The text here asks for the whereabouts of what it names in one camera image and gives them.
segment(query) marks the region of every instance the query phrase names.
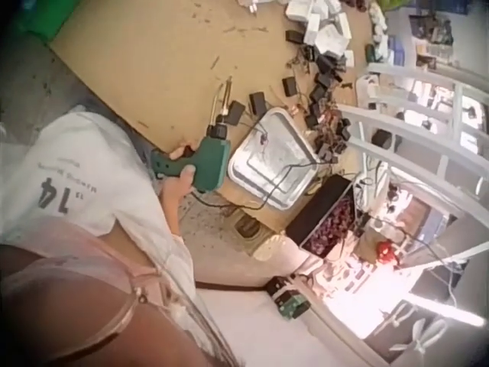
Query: table surface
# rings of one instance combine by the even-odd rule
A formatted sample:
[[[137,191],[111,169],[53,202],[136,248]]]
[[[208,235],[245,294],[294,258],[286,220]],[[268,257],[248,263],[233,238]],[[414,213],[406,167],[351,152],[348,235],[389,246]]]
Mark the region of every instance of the table surface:
[[[355,52],[355,68],[348,69],[344,80],[355,85],[366,67],[371,22],[368,13],[343,6],[353,36],[348,48]],[[274,106],[294,104],[296,97],[283,95],[281,80],[293,75],[286,63],[296,56],[297,46],[284,40],[284,32],[299,27],[275,3],[259,6],[253,16],[235,0],[84,0],[51,47],[133,128],[161,150],[171,151],[181,141],[205,134],[212,98],[228,76],[233,77],[232,99],[243,104],[258,91]],[[309,93],[316,70],[295,71],[300,90]],[[356,106],[354,90],[336,88],[334,96],[338,103]],[[306,132],[303,118],[295,120]],[[232,151],[248,132],[245,125],[229,127]],[[358,154],[348,149],[338,167],[357,172]],[[260,204],[228,178],[219,193],[238,205]],[[284,212],[269,206],[244,211],[280,232],[308,199]]]

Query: metal tray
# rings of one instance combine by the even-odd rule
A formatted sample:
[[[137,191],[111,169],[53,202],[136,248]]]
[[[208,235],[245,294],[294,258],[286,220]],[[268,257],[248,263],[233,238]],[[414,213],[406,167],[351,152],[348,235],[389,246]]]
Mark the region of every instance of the metal tray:
[[[264,133],[267,141],[263,142]],[[317,173],[319,159],[285,109],[270,109],[233,154],[228,175],[271,206],[289,209]],[[311,164],[293,167],[291,164]]]

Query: red object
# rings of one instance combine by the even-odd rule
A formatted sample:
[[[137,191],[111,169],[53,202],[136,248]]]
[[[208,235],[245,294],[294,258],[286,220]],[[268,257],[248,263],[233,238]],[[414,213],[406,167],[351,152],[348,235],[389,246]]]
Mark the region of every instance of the red object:
[[[392,249],[392,242],[382,241],[377,243],[377,260],[384,265],[399,265],[399,259]]]

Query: green soldering gun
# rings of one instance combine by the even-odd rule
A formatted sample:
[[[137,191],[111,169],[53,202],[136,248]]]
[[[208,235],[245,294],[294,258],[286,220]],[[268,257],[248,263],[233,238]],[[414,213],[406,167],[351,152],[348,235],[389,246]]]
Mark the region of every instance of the green soldering gun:
[[[220,188],[224,182],[231,150],[231,146],[227,140],[228,128],[225,124],[231,95],[231,85],[232,79],[230,77],[225,84],[221,111],[215,117],[215,107],[222,89],[222,84],[219,86],[212,102],[211,119],[207,127],[206,136],[200,142],[200,146],[196,151],[186,149],[184,155],[175,161],[158,150],[151,153],[151,168],[156,175],[164,174],[165,176],[178,177],[182,169],[186,165],[191,164],[196,168],[193,186],[199,192],[209,192]]]

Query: white box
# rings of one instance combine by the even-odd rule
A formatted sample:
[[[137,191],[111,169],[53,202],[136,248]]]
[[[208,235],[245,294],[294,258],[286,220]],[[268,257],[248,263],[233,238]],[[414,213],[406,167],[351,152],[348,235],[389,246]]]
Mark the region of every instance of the white box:
[[[333,24],[328,24],[319,31],[314,44],[320,54],[330,52],[340,58],[345,53],[349,43],[350,40],[340,35]]]
[[[338,25],[339,33],[341,33],[344,38],[351,40],[350,24],[348,23],[348,16],[346,13],[339,13],[336,15],[336,24]]]
[[[304,36],[304,43],[310,46],[314,46],[316,37],[319,32],[319,23],[321,23],[321,16],[319,14],[311,14],[309,21],[307,22],[306,35]]]
[[[285,15],[291,21],[307,22],[313,11],[313,0],[292,0],[287,6]]]
[[[353,53],[353,50],[346,50],[345,57],[346,67],[355,67],[355,54]]]
[[[342,10],[339,0],[325,0],[329,8],[329,14],[338,14]]]
[[[328,5],[324,2],[324,0],[315,0],[314,1],[313,13],[319,14],[322,21],[329,18],[329,8],[328,8]]]

